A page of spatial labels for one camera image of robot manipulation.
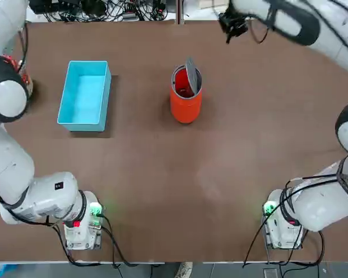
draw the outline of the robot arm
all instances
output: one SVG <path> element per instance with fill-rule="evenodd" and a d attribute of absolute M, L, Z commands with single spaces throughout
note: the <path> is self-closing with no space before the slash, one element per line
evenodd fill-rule
<path fill-rule="evenodd" d="M 0 0 L 0 213 L 9 224 L 46 216 L 63 222 L 69 249 L 99 245 L 103 212 L 92 192 L 79 191 L 69 172 L 34 178 L 34 162 L 1 123 L 21 118 L 28 91 L 14 65 L 3 56 L 26 19 L 26 0 Z"/>
<path fill-rule="evenodd" d="M 339 2 L 348 7 L 348 0 Z M 290 41 L 328 56 L 348 71 L 348 49 L 310 7 L 322 14 L 348 44 L 348 12 L 329 0 L 231 0 L 228 10 L 220 15 L 220 23 L 224 31 L 225 27 L 230 31 L 233 30 L 230 19 L 256 18 Z"/>
<path fill-rule="evenodd" d="M 340 3 L 348 7 L 348 0 Z M 247 31 L 242 21 L 246 17 L 260 20 L 269 29 L 326 55 L 348 71 L 348 11 L 332 1 L 231 0 L 229 8 L 219 17 L 223 31 L 229 35 L 228 42 L 231 36 Z M 335 131 L 341 146 L 348 151 L 348 105 L 340 113 Z M 336 180 L 338 167 L 342 167 L 341 182 Z M 334 180 L 325 186 L 300 191 L 269 216 L 266 238 L 270 247 L 297 248 L 303 235 L 301 227 L 316 232 L 348 216 L 348 157 L 318 175 L 331 176 L 302 180 L 297 186 L 270 194 L 263 206 L 264 215 L 270 215 L 291 193 L 316 182 Z"/>

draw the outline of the red cup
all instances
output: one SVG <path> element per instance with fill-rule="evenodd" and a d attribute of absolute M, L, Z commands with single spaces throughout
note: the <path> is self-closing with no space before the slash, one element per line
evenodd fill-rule
<path fill-rule="evenodd" d="M 185 65 L 177 67 L 172 75 L 170 91 L 170 108 L 174 118 L 180 123 L 191 123 L 200 114 L 202 102 L 202 78 L 196 68 L 197 87 L 195 93 L 191 90 Z"/>

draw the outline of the rectangular container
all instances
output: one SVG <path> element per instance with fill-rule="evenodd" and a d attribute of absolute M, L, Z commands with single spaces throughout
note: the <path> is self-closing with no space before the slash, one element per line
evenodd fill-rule
<path fill-rule="evenodd" d="M 106 61 L 70 61 L 58 124 L 69 131 L 104 131 L 110 86 Z"/>

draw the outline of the brown table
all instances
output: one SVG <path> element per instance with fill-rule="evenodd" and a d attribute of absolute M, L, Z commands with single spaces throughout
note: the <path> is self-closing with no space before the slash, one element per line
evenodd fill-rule
<path fill-rule="evenodd" d="M 347 72 L 276 34 L 262 45 L 249 35 L 225 39 L 217 22 L 30 25 L 28 69 L 39 90 L 8 132 L 37 176 L 70 171 L 97 194 L 130 261 L 242 261 L 268 194 L 344 156 L 334 123 L 348 103 Z M 188 56 L 203 75 L 204 99 L 200 117 L 181 125 L 169 87 Z M 104 133 L 57 124 L 70 60 L 108 61 Z M 348 217 L 324 235 L 325 259 L 348 261 Z M 74 255 L 111 261 L 103 242 L 101 251 Z M 319 249 L 311 235 L 293 259 L 313 261 Z M 262 237 L 250 259 L 266 260 Z M 0 261 L 65 260 L 50 229 L 0 218 Z"/>

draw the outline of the wires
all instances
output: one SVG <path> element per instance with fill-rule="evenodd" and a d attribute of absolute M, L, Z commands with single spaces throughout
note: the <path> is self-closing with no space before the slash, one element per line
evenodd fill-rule
<path fill-rule="evenodd" d="M 140 21 L 161 21 L 165 20 L 168 16 L 168 10 L 166 5 L 161 3 L 161 0 L 154 0 L 153 5 L 149 6 L 146 0 L 117 0 L 116 3 L 113 0 L 106 0 L 104 2 L 106 9 L 104 14 L 95 16 L 86 12 L 82 7 L 73 7 L 68 11 L 58 11 L 57 15 L 59 19 L 55 17 L 51 12 L 43 14 L 48 22 L 63 21 L 69 22 L 99 22 L 99 21 L 122 21 L 121 16 L 124 13 L 134 13 Z"/>
<path fill-rule="evenodd" d="M 250 34 L 251 34 L 251 37 L 253 38 L 253 40 L 258 44 L 260 45 L 262 42 L 264 42 L 268 36 L 268 32 L 269 32 L 269 28 L 267 27 L 267 30 L 266 32 L 264 33 L 264 36 L 261 40 L 258 40 L 258 38 L 256 37 L 255 33 L 254 33 L 254 30 L 253 30 L 253 26 L 252 26 L 252 20 L 249 19 L 248 20 L 248 25 L 249 25 L 249 30 L 250 30 Z"/>
<path fill-rule="evenodd" d="M 117 270 L 118 270 L 118 273 L 120 273 L 120 277 L 121 277 L 121 278 L 124 278 L 124 277 L 122 276 L 122 273 L 121 273 L 120 267 L 118 267 L 118 268 L 117 268 Z"/>
<path fill-rule="evenodd" d="M 97 216 L 98 216 L 98 217 L 102 217 L 102 218 L 104 218 L 104 219 L 107 221 L 108 226 L 109 226 L 109 228 L 110 228 L 110 231 L 109 231 L 107 228 L 103 227 L 103 226 L 102 226 L 102 230 L 104 230 L 104 231 L 106 232 L 106 234 L 108 234 L 108 236 L 109 236 L 110 239 L 112 240 L 112 244 L 113 244 L 113 246 L 116 247 L 117 253 L 119 254 L 119 256 L 120 256 L 120 258 L 122 259 L 123 263 L 124 263 L 126 266 L 131 267 L 131 268 L 132 268 L 132 267 L 135 267 L 135 266 L 138 266 L 137 264 L 131 264 L 130 262 L 128 262 L 128 261 L 125 259 L 124 255 L 123 255 L 122 252 L 121 252 L 121 249 L 120 249 L 119 245 L 117 244 L 117 242 L 116 242 L 116 240 L 115 240 L 115 237 L 113 236 L 113 232 L 112 232 L 112 227 L 111 227 L 110 220 L 109 220 L 106 216 L 104 216 L 104 215 L 102 215 L 102 214 L 97 215 Z"/>
<path fill-rule="evenodd" d="M 288 182 L 285 184 L 285 188 L 288 187 L 288 184 L 292 181 L 300 181 L 300 180 L 313 180 L 315 178 L 332 178 L 336 177 L 336 174 L 327 174 L 327 175 L 313 175 L 310 177 L 300 177 L 300 178 L 292 178 L 291 180 L 288 180 Z"/>
<path fill-rule="evenodd" d="M 21 47 L 22 47 L 22 52 L 23 52 L 23 56 L 22 56 L 22 62 L 19 66 L 19 68 L 17 69 L 17 73 L 19 73 L 22 68 L 24 63 L 26 62 L 26 57 L 27 57 L 27 52 L 28 52 L 28 28 L 27 28 L 27 22 L 24 22 L 24 26 L 23 26 L 23 30 L 24 30 L 24 39 L 22 36 L 22 32 L 19 31 L 19 38 L 21 41 Z"/>
<path fill-rule="evenodd" d="M 284 272 L 284 274 L 282 274 L 282 270 L 281 270 L 281 267 L 280 267 L 280 273 L 281 273 L 281 278 L 285 278 L 285 275 L 286 273 L 290 272 L 290 271 L 296 271 L 296 270 L 304 270 L 304 269 L 307 269 L 308 266 L 305 266 L 304 268 L 292 268 L 292 269 L 288 269 Z"/>

